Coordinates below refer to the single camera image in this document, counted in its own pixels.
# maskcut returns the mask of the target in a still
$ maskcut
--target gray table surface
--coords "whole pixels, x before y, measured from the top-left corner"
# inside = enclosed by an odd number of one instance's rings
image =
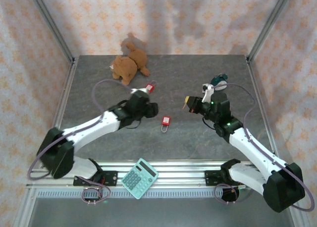
[[[61,128],[69,128],[97,117],[100,112],[92,103],[95,83],[110,78],[109,68],[115,56],[80,56],[63,115]],[[186,96],[203,96],[202,84],[219,73],[228,75],[228,82],[243,85],[255,94],[244,56],[164,55],[148,56],[149,77],[140,72],[131,81],[132,88],[143,88],[157,81],[151,102],[157,102],[159,114],[142,119],[137,129],[121,129],[104,135],[82,148],[76,155],[95,160],[228,160],[246,157],[227,144],[202,123],[202,116],[182,109]],[[251,99],[241,89],[227,87],[231,111],[242,120],[251,106]],[[97,100],[106,109],[130,94],[120,85],[104,83],[97,88]],[[167,133],[161,132],[163,115],[171,117]],[[247,127],[255,137],[270,148],[260,108],[249,116]]]

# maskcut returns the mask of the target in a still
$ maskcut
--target cable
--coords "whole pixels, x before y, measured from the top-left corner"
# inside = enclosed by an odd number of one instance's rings
[[[139,120],[139,123],[138,123],[138,125],[137,126],[135,126],[135,127],[132,127],[132,128],[130,128],[130,127],[126,127],[126,129],[136,129],[137,127],[139,127],[139,125],[141,124],[141,120]]]
[[[210,125],[208,125],[208,124],[206,123],[206,121],[205,121],[204,118],[203,118],[203,123],[204,123],[206,126],[208,126],[210,129],[215,130],[214,128],[212,128]]]
[[[296,177],[291,171],[289,171],[287,168],[283,167],[280,163],[278,163],[277,161],[275,161],[270,155],[268,155],[265,151],[263,151],[249,136],[248,134],[248,131],[247,131],[247,128],[246,128],[246,120],[247,120],[247,116],[248,114],[256,107],[256,99],[254,98],[254,96],[249,92],[247,91],[244,87],[238,85],[238,84],[235,84],[235,83],[227,83],[227,84],[221,84],[221,85],[217,85],[217,86],[213,86],[213,88],[217,88],[217,87],[222,87],[222,86],[237,86],[237,87],[240,87],[242,88],[246,93],[248,93],[250,95],[250,97],[252,98],[253,100],[253,105],[252,107],[248,110],[248,112],[244,115],[243,117],[243,129],[244,129],[244,133],[245,135],[247,136],[248,140],[253,144],[253,146],[258,150],[260,151],[260,153],[262,153],[266,158],[268,158],[272,163],[274,163],[275,165],[277,165],[279,168],[283,169],[285,172],[287,172],[292,178],[294,178],[304,189],[305,191],[307,192],[309,198],[310,198],[310,201],[311,201],[311,207],[308,208],[308,209],[304,209],[304,208],[301,208],[299,206],[295,206],[295,205],[292,205],[292,207],[300,210],[300,211],[305,211],[305,212],[311,212],[314,210],[315,208],[315,201],[314,201],[314,197],[311,193],[311,191],[308,189],[308,187],[298,178]]]
[[[83,200],[83,202],[85,202],[85,203],[87,203],[87,204],[91,204],[91,201],[87,201],[87,200],[84,198],[84,194],[85,194],[85,192],[87,192],[88,190],[94,190],[94,191],[98,192],[99,200],[98,200],[98,201],[94,201],[94,202],[93,202],[94,204],[97,204],[97,203],[99,203],[99,202],[104,201],[105,199],[107,199],[107,198],[111,195],[111,190],[110,190],[109,187],[107,187],[107,186],[105,186],[105,185],[102,185],[102,184],[100,184],[100,183],[97,183],[97,182],[94,182],[94,181],[90,181],[90,180],[88,180],[88,179],[85,179],[85,178],[83,178],[82,176],[79,176],[79,178],[82,179],[82,180],[84,180],[85,182],[87,182],[87,183],[89,183],[89,184],[96,185],[96,186],[100,186],[100,187],[105,188],[105,189],[108,190],[108,194],[107,194],[105,197],[103,197],[102,189],[98,190],[98,189],[96,189],[96,188],[89,187],[89,188],[83,190],[83,192],[81,193],[81,199]]]
[[[233,202],[228,202],[228,201],[224,201],[224,200],[222,200],[222,199],[219,199],[219,198],[216,196],[216,189],[217,189],[217,187],[220,187],[220,186],[227,186],[227,187],[231,188],[231,189],[234,191],[235,195],[236,195],[236,200],[233,201]],[[230,203],[235,204],[235,203],[237,203],[237,202],[243,202],[244,200],[248,199],[249,196],[250,196],[252,193],[253,193],[253,189],[251,189],[251,190],[249,191],[249,193],[248,193],[243,199],[237,200],[237,199],[238,199],[237,192],[236,192],[236,190],[234,189],[234,187],[231,186],[231,185],[229,185],[229,184],[220,183],[220,184],[216,185],[215,188],[214,188],[214,190],[213,190],[213,196],[215,197],[215,199],[216,199],[218,202],[220,202],[220,203],[222,203],[222,204],[226,204],[226,205],[228,205],[228,204],[230,204]]]

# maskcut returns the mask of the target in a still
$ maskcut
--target teddy bear leg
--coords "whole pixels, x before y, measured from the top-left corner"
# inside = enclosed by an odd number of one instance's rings
[[[140,72],[145,76],[149,76],[151,74],[150,71],[145,66],[140,68]]]
[[[127,79],[122,79],[121,82],[124,84],[124,85],[129,85],[131,80],[127,80]]]
[[[116,74],[115,72],[112,72],[112,76],[114,79],[119,79],[120,75]]]

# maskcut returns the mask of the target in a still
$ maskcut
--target calculator display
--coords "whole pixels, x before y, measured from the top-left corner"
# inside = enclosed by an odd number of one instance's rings
[[[148,171],[149,174],[151,174],[153,177],[156,176],[155,172],[153,172],[148,166],[146,166],[144,162],[140,161],[140,165],[141,165],[142,167],[144,167],[144,169],[145,169],[146,171]]]

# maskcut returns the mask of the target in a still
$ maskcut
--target bracket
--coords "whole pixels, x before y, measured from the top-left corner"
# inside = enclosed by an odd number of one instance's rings
[[[102,185],[117,186],[117,180],[118,180],[117,171],[103,171],[101,174],[101,181],[103,182],[101,183]],[[73,186],[92,186],[92,185],[75,176]]]
[[[205,182],[206,186],[217,186],[221,183],[226,183],[226,181],[221,176],[222,171],[221,170],[206,170],[205,171]],[[241,185],[240,182],[233,181],[230,183],[232,186],[238,186]]]

